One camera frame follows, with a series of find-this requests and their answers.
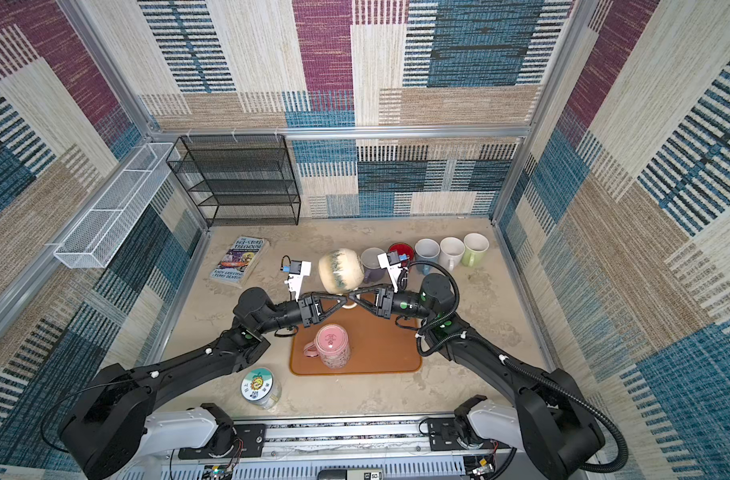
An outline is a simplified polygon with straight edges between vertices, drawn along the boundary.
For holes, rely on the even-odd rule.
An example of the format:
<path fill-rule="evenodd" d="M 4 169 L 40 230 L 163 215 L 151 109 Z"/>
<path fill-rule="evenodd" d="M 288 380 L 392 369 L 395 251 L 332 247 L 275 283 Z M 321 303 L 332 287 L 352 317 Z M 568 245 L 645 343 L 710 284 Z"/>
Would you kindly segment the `beige ceramic teapot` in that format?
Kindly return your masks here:
<path fill-rule="evenodd" d="M 346 295 L 360 287 L 364 271 L 354 250 L 339 248 L 323 255 L 318 272 L 325 290 L 332 295 Z"/>

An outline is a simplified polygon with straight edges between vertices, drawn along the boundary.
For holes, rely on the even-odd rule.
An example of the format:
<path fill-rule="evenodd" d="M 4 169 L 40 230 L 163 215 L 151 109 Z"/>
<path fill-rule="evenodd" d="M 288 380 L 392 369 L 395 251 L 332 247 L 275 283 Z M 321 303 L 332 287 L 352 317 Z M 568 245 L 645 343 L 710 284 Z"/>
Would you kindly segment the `purple mug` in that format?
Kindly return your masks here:
<path fill-rule="evenodd" d="M 370 247 L 362 252 L 360 261 L 364 272 L 363 283 L 372 284 L 382 280 L 386 271 L 380 266 L 378 257 L 384 250 L 378 247 Z"/>

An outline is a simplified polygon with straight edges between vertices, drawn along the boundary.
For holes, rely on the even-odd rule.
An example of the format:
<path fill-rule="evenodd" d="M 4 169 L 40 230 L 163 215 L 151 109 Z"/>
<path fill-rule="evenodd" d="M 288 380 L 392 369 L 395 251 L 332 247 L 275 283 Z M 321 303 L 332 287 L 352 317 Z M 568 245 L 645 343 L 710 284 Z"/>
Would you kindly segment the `brown plastic tray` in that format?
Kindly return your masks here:
<path fill-rule="evenodd" d="M 351 351 L 348 362 L 335 369 L 304 352 L 320 329 L 333 324 L 346 331 Z M 341 308 L 321 324 L 300 328 L 293 338 L 289 360 L 290 370 L 297 376 L 412 373 L 421 364 L 411 330 L 401 329 L 393 319 L 374 316 L 360 306 Z"/>

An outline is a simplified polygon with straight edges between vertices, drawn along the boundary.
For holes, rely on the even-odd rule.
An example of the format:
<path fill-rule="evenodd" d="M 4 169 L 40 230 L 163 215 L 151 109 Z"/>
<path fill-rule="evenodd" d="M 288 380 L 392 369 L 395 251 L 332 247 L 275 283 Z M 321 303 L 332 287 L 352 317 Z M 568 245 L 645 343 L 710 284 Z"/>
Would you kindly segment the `pink ghost mug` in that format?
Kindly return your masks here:
<path fill-rule="evenodd" d="M 338 324 L 323 326 L 314 340 L 303 349 L 303 355 L 319 358 L 330 369 L 341 369 L 351 357 L 349 336 L 344 327 Z"/>

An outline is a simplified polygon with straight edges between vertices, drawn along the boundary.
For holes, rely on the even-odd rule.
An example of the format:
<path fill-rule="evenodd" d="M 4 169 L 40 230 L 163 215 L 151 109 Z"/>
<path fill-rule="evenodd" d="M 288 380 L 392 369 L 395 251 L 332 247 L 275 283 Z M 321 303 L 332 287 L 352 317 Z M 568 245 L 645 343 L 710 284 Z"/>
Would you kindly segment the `red mug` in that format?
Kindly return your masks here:
<path fill-rule="evenodd" d="M 414 259 L 414 249 L 407 243 L 396 242 L 393 243 L 389 249 L 389 252 L 396 252 L 400 258 L 404 257 L 401 264 L 403 266 L 408 265 Z"/>

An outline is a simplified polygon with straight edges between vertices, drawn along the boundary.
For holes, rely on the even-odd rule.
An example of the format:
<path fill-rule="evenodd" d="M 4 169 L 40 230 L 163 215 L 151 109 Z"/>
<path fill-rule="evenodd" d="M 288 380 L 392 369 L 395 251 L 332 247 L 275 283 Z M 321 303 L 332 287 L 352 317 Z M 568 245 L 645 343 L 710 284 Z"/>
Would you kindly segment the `blue dotted mug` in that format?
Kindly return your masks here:
<path fill-rule="evenodd" d="M 432 264 L 438 262 L 440 252 L 439 243 L 430 238 L 420 239 L 414 246 L 415 259 L 428 261 Z M 429 275 L 433 271 L 433 267 L 428 264 L 420 264 L 416 269 L 424 276 Z"/>

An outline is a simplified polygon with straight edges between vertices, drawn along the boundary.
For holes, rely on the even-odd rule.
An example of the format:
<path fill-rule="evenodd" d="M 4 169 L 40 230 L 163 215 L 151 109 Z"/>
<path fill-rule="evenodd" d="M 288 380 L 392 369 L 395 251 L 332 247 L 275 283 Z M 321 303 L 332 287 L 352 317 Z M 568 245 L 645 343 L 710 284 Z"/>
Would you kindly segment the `white mug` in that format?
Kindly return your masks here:
<path fill-rule="evenodd" d="M 440 242 L 439 264 L 448 272 L 452 272 L 462 261 L 465 245 L 456 237 L 446 237 Z"/>

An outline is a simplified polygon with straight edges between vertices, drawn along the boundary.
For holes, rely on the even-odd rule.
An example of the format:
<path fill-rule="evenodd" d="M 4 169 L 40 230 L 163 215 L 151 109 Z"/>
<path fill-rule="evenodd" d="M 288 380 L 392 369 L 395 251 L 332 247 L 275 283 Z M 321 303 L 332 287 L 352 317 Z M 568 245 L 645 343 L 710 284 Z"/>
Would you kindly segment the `light green mug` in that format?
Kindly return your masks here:
<path fill-rule="evenodd" d="M 463 239 L 464 254 L 462 264 L 466 267 L 479 266 L 490 248 L 488 238 L 480 233 L 469 233 Z"/>

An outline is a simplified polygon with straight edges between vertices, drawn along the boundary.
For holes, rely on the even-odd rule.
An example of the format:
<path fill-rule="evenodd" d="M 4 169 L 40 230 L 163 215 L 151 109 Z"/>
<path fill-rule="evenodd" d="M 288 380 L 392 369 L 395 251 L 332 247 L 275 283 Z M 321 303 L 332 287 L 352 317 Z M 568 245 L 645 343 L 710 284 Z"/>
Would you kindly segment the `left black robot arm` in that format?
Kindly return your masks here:
<path fill-rule="evenodd" d="M 268 350 L 265 333 L 326 320 L 347 303 L 311 293 L 275 304 L 260 287 L 239 297 L 229 329 L 215 340 L 160 363 L 99 371 L 58 427 L 58 438 L 89 479 L 106 479 L 145 452 L 191 449 L 219 458 L 240 442 L 232 420 L 211 403 L 178 415 L 182 427 L 157 428 L 149 416 L 178 396 L 255 364 Z"/>

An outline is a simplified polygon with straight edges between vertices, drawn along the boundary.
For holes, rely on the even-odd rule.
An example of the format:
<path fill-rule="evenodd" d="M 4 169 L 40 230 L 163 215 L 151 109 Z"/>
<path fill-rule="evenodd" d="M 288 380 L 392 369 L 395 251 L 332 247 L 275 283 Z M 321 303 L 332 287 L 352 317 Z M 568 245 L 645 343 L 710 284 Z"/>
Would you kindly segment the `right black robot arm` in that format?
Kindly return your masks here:
<path fill-rule="evenodd" d="M 464 447 L 503 443 L 512 452 L 525 452 L 548 479 L 566 479 L 578 470 L 612 473 L 626 465 L 623 434 L 585 399 L 570 374 L 511 356 L 458 315 L 460 289 L 451 275 L 432 273 L 416 292 L 376 285 L 348 296 L 375 316 L 419 320 L 420 356 L 440 354 L 466 367 L 509 401 L 509 407 L 499 408 L 477 395 L 455 409 L 456 437 Z"/>

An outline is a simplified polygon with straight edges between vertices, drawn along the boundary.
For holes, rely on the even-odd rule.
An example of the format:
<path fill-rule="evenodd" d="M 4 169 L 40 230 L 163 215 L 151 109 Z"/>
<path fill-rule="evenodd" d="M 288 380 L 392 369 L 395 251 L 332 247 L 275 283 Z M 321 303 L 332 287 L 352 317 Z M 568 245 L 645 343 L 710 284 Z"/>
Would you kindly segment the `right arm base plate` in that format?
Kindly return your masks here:
<path fill-rule="evenodd" d="M 465 440 L 450 417 L 426 417 L 418 431 L 428 439 L 431 451 L 492 450 L 495 446 L 490 440 Z"/>

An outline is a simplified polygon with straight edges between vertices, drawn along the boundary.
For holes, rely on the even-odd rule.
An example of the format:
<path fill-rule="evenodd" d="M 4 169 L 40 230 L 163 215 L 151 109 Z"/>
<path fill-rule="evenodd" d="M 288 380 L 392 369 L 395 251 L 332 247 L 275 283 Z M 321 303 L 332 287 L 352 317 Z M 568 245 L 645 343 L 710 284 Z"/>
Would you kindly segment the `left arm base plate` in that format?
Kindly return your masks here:
<path fill-rule="evenodd" d="M 180 449 L 179 460 L 258 458 L 262 455 L 266 424 L 236 424 L 218 427 L 203 447 Z"/>

